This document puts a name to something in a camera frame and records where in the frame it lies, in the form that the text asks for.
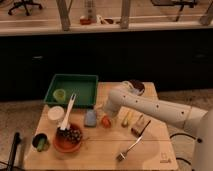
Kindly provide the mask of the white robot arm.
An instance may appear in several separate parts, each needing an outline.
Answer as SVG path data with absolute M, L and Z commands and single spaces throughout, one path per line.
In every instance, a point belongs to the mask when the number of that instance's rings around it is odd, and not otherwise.
M 144 91 L 139 80 L 123 81 L 109 91 L 101 110 L 113 118 L 122 107 L 128 107 L 184 130 L 196 138 L 191 170 L 213 171 L 213 108 L 207 111 L 150 99 L 142 96 Z

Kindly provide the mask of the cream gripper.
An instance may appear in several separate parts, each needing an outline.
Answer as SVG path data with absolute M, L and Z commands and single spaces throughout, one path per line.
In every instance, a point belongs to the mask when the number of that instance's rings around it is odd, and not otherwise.
M 99 119 L 103 119 L 104 117 L 113 119 L 119 113 L 119 106 L 111 100 L 106 100 L 95 108 L 95 112 Z

